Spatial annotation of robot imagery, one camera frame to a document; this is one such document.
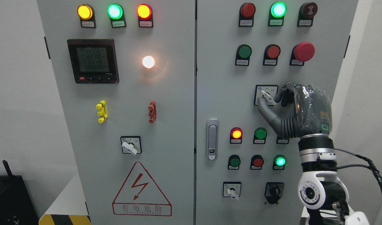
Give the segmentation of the gray robotic hand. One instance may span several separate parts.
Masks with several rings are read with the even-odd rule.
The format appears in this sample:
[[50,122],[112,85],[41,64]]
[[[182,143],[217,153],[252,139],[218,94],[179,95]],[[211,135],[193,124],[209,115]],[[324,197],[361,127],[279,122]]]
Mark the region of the gray robotic hand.
[[291,117],[280,117],[269,108],[269,100],[257,98],[258,111],[262,118],[283,139],[312,134],[329,136],[332,130],[332,107],[325,91],[315,86],[287,82],[272,100],[282,107],[293,104]]

